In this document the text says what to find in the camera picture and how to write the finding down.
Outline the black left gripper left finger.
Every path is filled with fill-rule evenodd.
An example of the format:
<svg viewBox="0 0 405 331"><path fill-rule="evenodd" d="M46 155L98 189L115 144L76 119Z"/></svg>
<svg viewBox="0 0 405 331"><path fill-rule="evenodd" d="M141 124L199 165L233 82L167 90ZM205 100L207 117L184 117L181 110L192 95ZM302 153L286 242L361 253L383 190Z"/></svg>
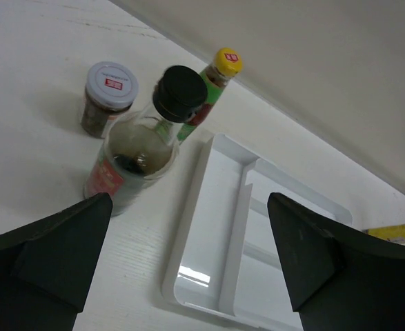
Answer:
<svg viewBox="0 0 405 331"><path fill-rule="evenodd" d="M108 230L106 193L0 234L0 330L72 330Z"/></svg>

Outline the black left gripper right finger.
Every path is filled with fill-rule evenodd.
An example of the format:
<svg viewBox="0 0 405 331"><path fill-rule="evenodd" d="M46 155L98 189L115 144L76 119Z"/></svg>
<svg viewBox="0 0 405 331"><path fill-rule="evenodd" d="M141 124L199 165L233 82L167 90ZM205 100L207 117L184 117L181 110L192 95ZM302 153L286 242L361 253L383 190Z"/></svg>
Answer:
<svg viewBox="0 0 405 331"><path fill-rule="evenodd" d="M323 217L281 193L268 213L305 330L405 330L405 245Z"/></svg>

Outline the black cap soy sauce bottle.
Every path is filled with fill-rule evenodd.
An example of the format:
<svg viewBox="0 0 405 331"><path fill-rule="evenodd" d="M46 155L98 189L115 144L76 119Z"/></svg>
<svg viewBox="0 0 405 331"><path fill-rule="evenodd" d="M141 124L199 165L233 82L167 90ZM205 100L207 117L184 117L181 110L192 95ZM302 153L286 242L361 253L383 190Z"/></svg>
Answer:
<svg viewBox="0 0 405 331"><path fill-rule="evenodd" d="M83 195L107 193L112 215L164 177L179 154L177 135L208 95L202 77L187 66L167 68L146 106L119 119L103 140Z"/></svg>

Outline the white lid dark sauce jar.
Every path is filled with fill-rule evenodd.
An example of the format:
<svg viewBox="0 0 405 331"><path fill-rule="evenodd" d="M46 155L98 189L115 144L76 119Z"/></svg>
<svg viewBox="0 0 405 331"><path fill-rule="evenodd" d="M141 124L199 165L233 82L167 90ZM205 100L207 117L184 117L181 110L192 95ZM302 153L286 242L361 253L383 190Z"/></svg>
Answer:
<svg viewBox="0 0 405 331"><path fill-rule="evenodd" d="M138 91L137 78L127 67L111 61L94 64L86 76L81 127L92 137L104 138L132 107Z"/></svg>

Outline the yellow cap chili sauce bottle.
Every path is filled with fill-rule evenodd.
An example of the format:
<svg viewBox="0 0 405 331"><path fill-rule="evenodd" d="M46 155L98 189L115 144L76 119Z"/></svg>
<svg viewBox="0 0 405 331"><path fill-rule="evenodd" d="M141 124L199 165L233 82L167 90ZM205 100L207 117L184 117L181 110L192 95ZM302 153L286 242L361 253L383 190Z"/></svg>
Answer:
<svg viewBox="0 0 405 331"><path fill-rule="evenodd" d="M199 73L208 91L206 101L181 127L177 134L179 143L183 143L205 121L226 86L242 71L242 68L243 62L238 52L232 48L221 48L217 51L212 62Z"/></svg>

